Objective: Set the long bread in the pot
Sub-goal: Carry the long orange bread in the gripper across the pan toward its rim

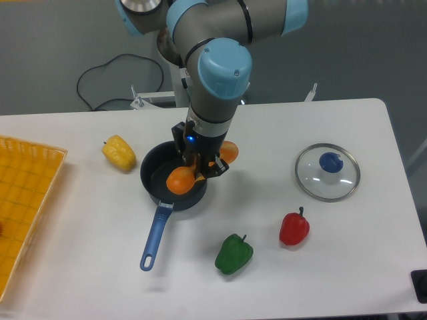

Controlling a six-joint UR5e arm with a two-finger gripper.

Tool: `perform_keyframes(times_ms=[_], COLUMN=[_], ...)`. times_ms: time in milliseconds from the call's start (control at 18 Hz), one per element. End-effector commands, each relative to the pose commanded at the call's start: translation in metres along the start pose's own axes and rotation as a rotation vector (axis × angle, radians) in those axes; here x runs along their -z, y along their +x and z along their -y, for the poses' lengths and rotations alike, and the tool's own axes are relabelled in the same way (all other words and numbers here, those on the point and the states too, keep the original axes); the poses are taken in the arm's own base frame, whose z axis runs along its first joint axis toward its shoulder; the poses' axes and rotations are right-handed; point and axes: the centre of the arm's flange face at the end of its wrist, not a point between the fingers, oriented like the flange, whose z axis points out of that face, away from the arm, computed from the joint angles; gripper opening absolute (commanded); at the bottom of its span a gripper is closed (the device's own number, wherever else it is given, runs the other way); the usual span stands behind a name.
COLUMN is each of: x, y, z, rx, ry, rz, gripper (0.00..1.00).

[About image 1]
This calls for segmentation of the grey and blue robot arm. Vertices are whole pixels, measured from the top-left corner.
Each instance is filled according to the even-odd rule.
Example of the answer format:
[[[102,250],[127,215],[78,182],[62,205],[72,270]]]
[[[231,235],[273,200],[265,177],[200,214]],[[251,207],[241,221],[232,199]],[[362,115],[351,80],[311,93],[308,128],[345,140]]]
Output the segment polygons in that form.
[[[252,72],[248,45],[304,26],[307,1],[118,1],[127,28],[167,29],[193,83],[186,120],[172,132],[196,177],[220,176],[220,149]]]

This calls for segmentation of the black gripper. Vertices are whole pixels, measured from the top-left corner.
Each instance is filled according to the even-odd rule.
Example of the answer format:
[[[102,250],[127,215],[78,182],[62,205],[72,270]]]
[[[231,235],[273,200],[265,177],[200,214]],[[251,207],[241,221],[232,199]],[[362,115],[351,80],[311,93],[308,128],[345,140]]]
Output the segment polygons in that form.
[[[229,169],[230,166],[220,160],[225,135],[206,137],[197,133],[194,121],[180,122],[171,128],[171,132],[183,165],[195,165],[195,178],[219,177]]]

